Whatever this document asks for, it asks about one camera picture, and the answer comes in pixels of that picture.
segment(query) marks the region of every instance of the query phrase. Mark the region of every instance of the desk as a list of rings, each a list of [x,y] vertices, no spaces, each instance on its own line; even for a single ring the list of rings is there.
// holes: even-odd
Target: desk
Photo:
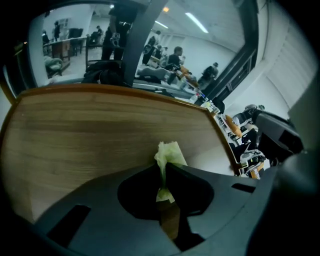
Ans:
[[[77,37],[77,38],[69,38],[65,40],[60,40],[57,42],[50,42],[43,45],[43,48],[51,47],[51,56],[52,58],[60,58],[64,60],[64,58],[68,58],[70,61],[70,45],[73,40],[81,40],[81,48],[84,43],[86,37]]]
[[[158,65],[160,64],[160,59],[158,59],[157,57],[155,56],[150,56],[150,60],[148,62],[148,65],[153,67],[153,68],[156,68],[158,67]]]

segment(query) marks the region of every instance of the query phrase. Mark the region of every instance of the table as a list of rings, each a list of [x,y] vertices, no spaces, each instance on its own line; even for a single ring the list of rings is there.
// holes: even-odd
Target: table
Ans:
[[[82,48],[82,45],[83,45],[85,39],[86,39],[86,37],[82,36],[82,37],[60,40],[60,41],[56,41],[56,42],[50,42],[50,43],[44,44],[43,48],[51,47],[52,58],[60,58],[61,60],[64,60],[64,58],[68,58],[68,61],[70,61],[71,41],[81,40],[81,48]]]

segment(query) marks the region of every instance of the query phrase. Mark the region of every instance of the bag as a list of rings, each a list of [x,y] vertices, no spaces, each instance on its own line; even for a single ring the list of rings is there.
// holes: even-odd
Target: bag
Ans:
[[[212,73],[213,73],[213,67],[212,66],[208,66],[204,71],[203,71],[203,76],[205,79],[208,79],[211,77]]]
[[[142,53],[143,53],[144,55],[147,55],[148,53],[150,53],[151,49],[152,49],[152,46],[150,46],[149,44],[147,44],[147,45],[144,46]]]
[[[82,84],[104,84],[129,87],[124,81],[124,74],[115,61],[98,61],[90,65],[84,74]]]
[[[152,36],[150,39],[149,39],[149,42],[147,43],[147,45],[150,45],[151,47],[154,46],[156,43],[156,38],[154,36]]]

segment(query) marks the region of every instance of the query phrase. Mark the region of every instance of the person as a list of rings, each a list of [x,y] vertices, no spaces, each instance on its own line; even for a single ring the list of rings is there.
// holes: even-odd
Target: person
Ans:
[[[181,56],[183,52],[184,51],[181,46],[176,46],[173,50],[173,54],[171,54],[168,58],[167,66],[165,67],[165,69],[172,70],[174,66],[179,66],[181,62],[179,56]]]
[[[96,26],[96,28],[98,29],[98,31],[97,31],[97,44],[100,45],[101,44],[101,37],[103,36],[104,32],[99,25]]]
[[[159,44],[159,37],[160,37],[161,31],[158,30],[155,35],[150,37],[148,43],[146,44],[145,48],[151,48],[148,53],[143,55],[142,64],[147,65],[151,55],[155,51],[155,46]]]
[[[59,25],[59,21],[56,21],[54,23],[54,40],[57,42],[59,37],[60,37],[60,25]]]
[[[162,46],[161,45],[158,45],[157,46],[157,49],[155,49],[154,51],[153,51],[153,56],[154,57],[156,57],[157,59],[161,59],[161,48],[162,48]]]
[[[186,60],[186,56],[182,56],[182,60],[180,60],[180,64],[184,65]]]
[[[162,47],[162,48],[161,48],[161,55],[162,55],[162,56],[167,55],[167,50],[168,50],[168,47]]]
[[[208,66],[202,73],[202,76],[198,80],[199,89],[204,90],[208,87],[212,80],[217,78],[219,70],[219,64],[217,62],[213,63],[212,66]]]
[[[48,36],[47,36],[47,32],[43,29],[42,30],[42,43],[45,45],[45,44],[48,44],[50,42]]]
[[[127,34],[134,22],[137,9],[134,7],[115,4],[109,12],[110,23],[105,33],[102,56],[101,59],[104,61],[110,60],[110,56],[114,51],[114,60],[121,61],[124,53],[124,47],[127,44]],[[112,41],[119,35],[118,46],[116,47]]]

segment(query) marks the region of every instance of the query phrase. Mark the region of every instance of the floor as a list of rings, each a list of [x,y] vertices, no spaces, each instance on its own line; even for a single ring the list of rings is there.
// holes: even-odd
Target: floor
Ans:
[[[88,60],[100,60],[102,55],[102,48],[89,49]],[[82,53],[70,58],[70,66],[62,72],[62,76],[80,74],[83,76],[86,72],[86,50]]]

